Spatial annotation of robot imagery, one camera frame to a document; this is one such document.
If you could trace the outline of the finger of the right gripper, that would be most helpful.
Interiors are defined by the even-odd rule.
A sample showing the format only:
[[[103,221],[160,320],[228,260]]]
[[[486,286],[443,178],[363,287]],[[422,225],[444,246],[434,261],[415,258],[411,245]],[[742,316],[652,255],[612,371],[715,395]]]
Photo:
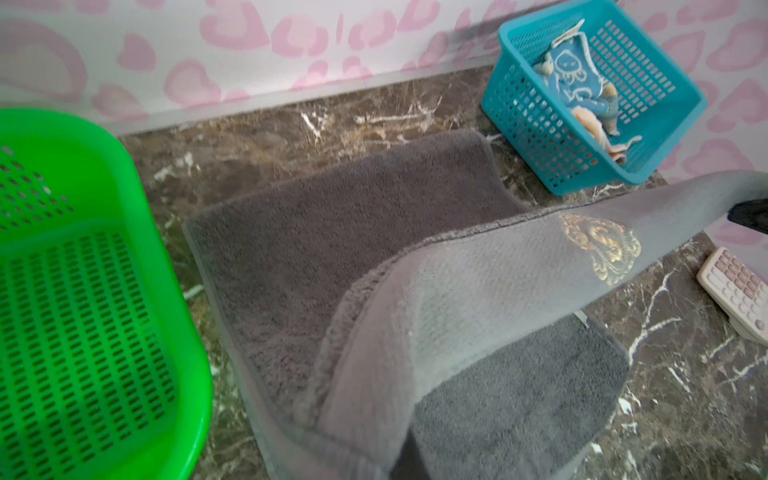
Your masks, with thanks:
[[[727,219],[750,230],[768,234],[768,199],[738,203],[729,210]]]

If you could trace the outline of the grey towel gold emblem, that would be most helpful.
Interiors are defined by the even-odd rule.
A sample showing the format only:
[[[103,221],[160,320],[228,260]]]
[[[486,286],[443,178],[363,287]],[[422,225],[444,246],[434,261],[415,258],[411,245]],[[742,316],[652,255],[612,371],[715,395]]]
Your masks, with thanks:
[[[528,210],[471,130],[184,227],[272,479],[569,479],[622,346],[578,312],[767,196],[725,171]]]

